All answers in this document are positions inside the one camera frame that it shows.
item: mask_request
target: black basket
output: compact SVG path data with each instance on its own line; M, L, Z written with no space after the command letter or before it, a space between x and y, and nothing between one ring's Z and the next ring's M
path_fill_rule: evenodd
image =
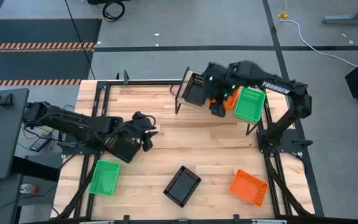
M200 182L201 178L186 167L181 166L165 188L164 194L183 208Z
M139 149L140 144L132 139L110 138L106 143L106 151L126 163L130 163Z
M204 95L204 77L197 73L191 74L182 97L189 103L203 106L206 101L206 97Z

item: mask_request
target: wooden table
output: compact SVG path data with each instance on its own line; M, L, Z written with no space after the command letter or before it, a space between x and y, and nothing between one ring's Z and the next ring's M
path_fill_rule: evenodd
M81 82L75 112L91 115L96 83ZM102 105L103 95L102 92L99 105ZM273 121L276 121L287 110L286 99L271 91L267 92L267 98ZM157 119L159 133L152 139L154 147L149 152L139 150L130 164L108 153L101 156L104 160L120 162L121 171L114 196L94 196L92 220L122 220L124 215L130 215L131 220L228 219L233 214L239 214L241 218L274 217L269 191L262 207L229 191L238 169L267 182L264 157L259 152L256 134L245 136L246 123L219 118L209 111L187 105L182 105L180 112L175 114L175 96L168 85L111 87L108 116L122 116L128 120L137 110ZM281 158L288 188L313 213L303 164L288 154L282 154ZM77 155L60 173L54 201L59 212L78 188L82 163L83 156ZM184 208L162 193L182 165L202 178ZM283 213L280 189L276 189ZM88 191L83 196L81 216L85 215L87 199Z

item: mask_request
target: orange plastic basket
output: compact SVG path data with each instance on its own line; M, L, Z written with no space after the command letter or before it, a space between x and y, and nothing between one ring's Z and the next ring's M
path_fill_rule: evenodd
M269 185L242 170L237 170L230 191L241 198L257 205L262 206Z
M223 101L224 109L229 110L233 109L234 105L236 104L237 98L239 93L241 92L241 86L233 93L233 95L229 96L227 100Z

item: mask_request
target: gray floor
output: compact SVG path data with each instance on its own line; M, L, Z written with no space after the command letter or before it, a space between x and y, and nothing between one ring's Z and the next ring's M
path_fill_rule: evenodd
M277 18L283 0L268 2L280 44L303 45L296 25ZM74 17L101 16L100 9L86 0L68 3ZM98 47L272 45L259 0L131 0L124 4L126 14L120 21L103 21ZM298 0L288 2L287 12L289 19L300 23L303 37L312 45L358 45L358 26L320 23L325 15L352 14L357 8L358 1L353 0ZM68 12L63 0L5 0L0 17L68 17ZM358 63L358 51L329 53ZM315 52L283 55L290 78L309 84L313 97L313 114L302 123L306 137L314 141L310 154L325 215L358 218L358 105L344 79L354 67ZM280 74L273 51L98 52L92 67L98 79L114 78L124 69L132 79L181 78L186 66L202 72L209 61L227 64L245 59ZM30 101L58 106L74 106L78 93L77 86L29 88ZM23 136L19 142L32 143ZM18 156L29 154L17 148ZM50 205L26 207L21 223L45 220L49 215Z

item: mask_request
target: green plastic basket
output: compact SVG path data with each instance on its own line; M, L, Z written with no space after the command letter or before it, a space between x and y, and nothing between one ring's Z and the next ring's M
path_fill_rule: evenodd
M112 196L119 173L119 163L99 160L92 177L91 194Z
M234 115L249 123L257 123L262 115L266 93L253 88L243 88L237 100Z

